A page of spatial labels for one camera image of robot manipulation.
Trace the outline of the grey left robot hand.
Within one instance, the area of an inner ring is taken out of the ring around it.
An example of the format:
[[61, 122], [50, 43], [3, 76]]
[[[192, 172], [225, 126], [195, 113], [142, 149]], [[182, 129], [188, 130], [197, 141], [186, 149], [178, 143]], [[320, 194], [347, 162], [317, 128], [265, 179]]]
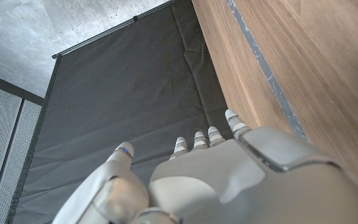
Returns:
[[335, 159], [279, 129], [251, 129], [233, 110], [233, 133], [178, 138], [148, 185], [121, 143], [70, 195], [55, 223], [358, 223], [358, 183]]

